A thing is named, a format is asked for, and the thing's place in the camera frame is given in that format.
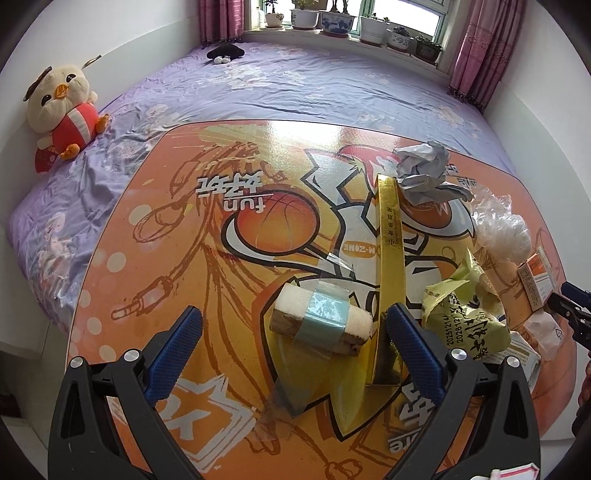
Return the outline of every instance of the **table top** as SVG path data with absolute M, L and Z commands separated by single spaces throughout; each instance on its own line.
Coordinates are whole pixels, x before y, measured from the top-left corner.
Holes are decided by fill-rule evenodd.
M 262 431 L 257 419 L 274 381 L 290 374 L 284 362 L 290 340 L 268 328 L 284 283 L 328 279 L 348 289 L 352 303 L 376 313 L 374 179 L 393 175 L 394 148 L 416 143 L 292 121 L 208 122 L 167 133 L 131 180 L 96 247 L 69 358 L 114 361 L 195 305 L 205 319 L 203 338 L 157 410 L 207 478 L 271 479 L 279 469 L 287 479 L 302 473 L 382 478 L 433 406 L 412 384 L 364 388 L 362 355 L 331 358 L 330 381 L 318 382 L 289 437 Z M 477 181 L 497 196 L 511 195 L 534 246 L 544 247 L 554 275 L 564 281 L 546 225 L 519 180 L 457 153 L 448 173 L 450 181 Z M 461 201 L 420 207 L 403 201 L 402 221 L 407 305 L 417 318 L 424 287 L 448 278 L 468 247 L 501 296 L 511 329 L 534 343 L 522 326 L 531 308 L 515 265 L 496 264 L 478 246 Z M 355 279 L 328 254 L 351 265 Z M 543 362 L 532 394 L 540 434 L 568 403 L 575 367 L 570 337 L 554 360 Z M 146 468 L 121 407 L 110 404 L 130 458 Z M 478 409 L 474 399 L 444 466 L 460 456 Z

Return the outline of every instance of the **bed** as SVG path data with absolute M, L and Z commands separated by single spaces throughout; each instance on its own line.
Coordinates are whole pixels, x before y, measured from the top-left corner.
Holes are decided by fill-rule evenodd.
M 514 173 L 482 115 L 421 76 L 331 51 L 243 43 L 214 65 L 195 50 L 120 96 L 109 129 L 72 163 L 56 164 L 21 202 L 8 239 L 40 306 L 65 334 L 87 266 L 117 201 L 169 130 L 220 119 L 326 122 L 438 140 Z M 86 301 L 80 298 L 80 304 Z

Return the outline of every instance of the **human hand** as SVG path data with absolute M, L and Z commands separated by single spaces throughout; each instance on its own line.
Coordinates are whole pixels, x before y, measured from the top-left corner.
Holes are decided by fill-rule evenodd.
M 583 381 L 583 387 L 579 395 L 579 407 L 587 403 L 591 399 L 591 362 L 587 364 L 585 368 L 585 375 L 587 377 Z

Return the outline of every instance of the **potted plant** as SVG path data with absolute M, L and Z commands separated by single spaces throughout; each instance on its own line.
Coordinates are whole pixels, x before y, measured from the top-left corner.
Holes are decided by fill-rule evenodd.
M 271 7 L 271 13 L 265 15 L 265 20 L 267 21 L 267 27 L 269 28 L 281 28 L 283 25 L 283 17 L 285 15 L 275 13 L 275 4 L 279 0 L 265 0 L 265 5 Z
M 385 17 L 383 20 L 378 18 L 376 14 L 373 14 L 371 17 L 361 17 L 361 35 L 359 39 L 363 43 L 381 47 L 388 26 L 388 17 Z
M 291 25 L 294 30 L 314 30 L 318 23 L 318 10 L 306 10 L 319 0 L 291 0 L 295 9 L 291 11 Z
M 415 52 L 417 58 L 435 65 L 442 50 L 441 45 L 429 40 L 427 37 L 422 35 L 417 37 L 417 51 Z
M 407 51 L 408 45 L 411 41 L 411 36 L 408 30 L 400 25 L 388 30 L 389 40 L 388 47 L 398 51 Z
M 332 37 L 348 38 L 353 29 L 353 21 L 356 16 L 349 15 L 347 11 L 349 6 L 348 0 L 343 0 L 343 13 L 339 12 L 336 6 L 337 1 L 333 0 L 333 6 L 330 12 L 322 12 L 322 33 Z

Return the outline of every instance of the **yellow packaging bag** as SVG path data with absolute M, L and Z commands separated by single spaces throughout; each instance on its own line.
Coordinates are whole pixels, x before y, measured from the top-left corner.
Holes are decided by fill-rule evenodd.
M 509 329 L 497 319 L 505 314 L 501 299 L 468 249 L 448 280 L 425 288 L 422 308 L 424 328 L 447 348 L 461 348 L 474 359 L 511 343 Z

